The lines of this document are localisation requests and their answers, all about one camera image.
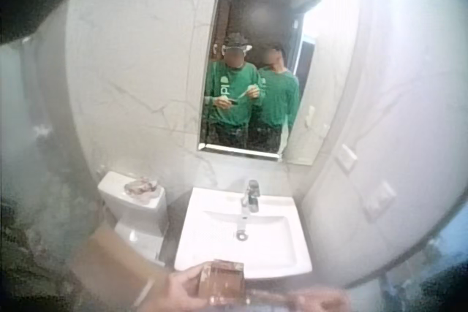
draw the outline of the person's hand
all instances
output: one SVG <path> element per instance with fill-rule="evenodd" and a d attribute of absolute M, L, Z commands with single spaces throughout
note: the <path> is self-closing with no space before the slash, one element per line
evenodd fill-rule
<path fill-rule="evenodd" d="M 342 290 L 310 288 L 290 294 L 297 311 L 303 312 L 350 312 L 350 302 Z"/>
<path fill-rule="evenodd" d="M 213 105 L 219 107 L 222 110 L 228 110 L 231 108 L 231 106 L 233 106 L 233 103 L 229 101 L 227 96 L 221 95 L 217 98 L 214 98 Z"/>
<path fill-rule="evenodd" d="M 164 292 L 150 293 L 138 312 L 196 311 L 206 307 L 208 301 L 197 297 L 198 280 L 204 265 L 169 274 Z"/>
<path fill-rule="evenodd" d="M 258 98 L 258 96 L 260 95 L 260 89 L 258 88 L 258 85 L 256 85 L 256 84 L 249 85 L 249 87 L 247 88 L 246 95 L 250 99 Z"/>

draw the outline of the light switch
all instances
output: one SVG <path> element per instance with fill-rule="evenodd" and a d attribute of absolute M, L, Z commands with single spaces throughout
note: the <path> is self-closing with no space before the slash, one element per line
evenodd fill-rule
<path fill-rule="evenodd" d="M 345 144 L 341 145 L 336 158 L 338 159 L 340 165 L 348 172 L 351 171 L 356 161 L 358 160 L 358 156 L 354 153 L 354 151 L 352 151 Z"/>
<path fill-rule="evenodd" d="M 379 218 L 396 198 L 396 192 L 386 181 L 383 181 L 375 192 L 365 201 L 364 212 L 370 222 Z"/>
<path fill-rule="evenodd" d="M 309 106 L 309 111 L 307 113 L 307 117 L 306 117 L 306 127 L 307 128 L 310 128 L 311 125 L 312 125 L 312 119 L 314 118 L 314 114 L 315 114 L 315 107 L 313 107 L 312 105 Z"/>

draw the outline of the sink basin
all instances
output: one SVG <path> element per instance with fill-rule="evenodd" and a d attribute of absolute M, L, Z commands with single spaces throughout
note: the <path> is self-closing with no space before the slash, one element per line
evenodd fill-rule
<path fill-rule="evenodd" d="M 213 259 L 244 263 L 245 278 L 275 278 L 312 271 L 298 211 L 291 197 L 258 198 L 259 211 L 242 215 L 244 195 L 194 188 L 175 268 Z M 236 237 L 245 229 L 248 238 Z"/>

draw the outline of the toilet tank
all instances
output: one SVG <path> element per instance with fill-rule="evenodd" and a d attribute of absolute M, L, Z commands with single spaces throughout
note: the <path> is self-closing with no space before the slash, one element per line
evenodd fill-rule
<path fill-rule="evenodd" d="M 156 186 L 155 197 L 143 204 L 129 196 L 124 187 L 134 178 L 116 172 L 108 172 L 99 182 L 98 189 L 119 223 L 139 232 L 164 236 L 167 229 L 167 206 L 165 190 Z"/>

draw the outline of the marble wall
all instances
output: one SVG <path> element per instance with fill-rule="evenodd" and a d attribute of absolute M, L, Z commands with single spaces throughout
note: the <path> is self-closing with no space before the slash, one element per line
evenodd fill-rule
<path fill-rule="evenodd" d="M 341 101 L 359 24 L 361 0 L 321 0 L 314 58 L 284 158 L 312 165 Z"/>
<path fill-rule="evenodd" d="M 67 82 L 91 170 L 158 179 L 169 202 L 193 186 L 291 196 L 299 167 L 197 151 L 215 0 L 69 0 Z"/>
<path fill-rule="evenodd" d="M 342 125 L 332 126 L 301 206 L 328 283 L 404 254 L 466 191 L 467 18 L 467 0 L 365 1 L 346 88 L 355 94 L 341 101 Z M 349 172 L 336 158 L 342 144 L 358 157 Z M 396 198 L 370 220 L 363 206 L 384 181 Z"/>

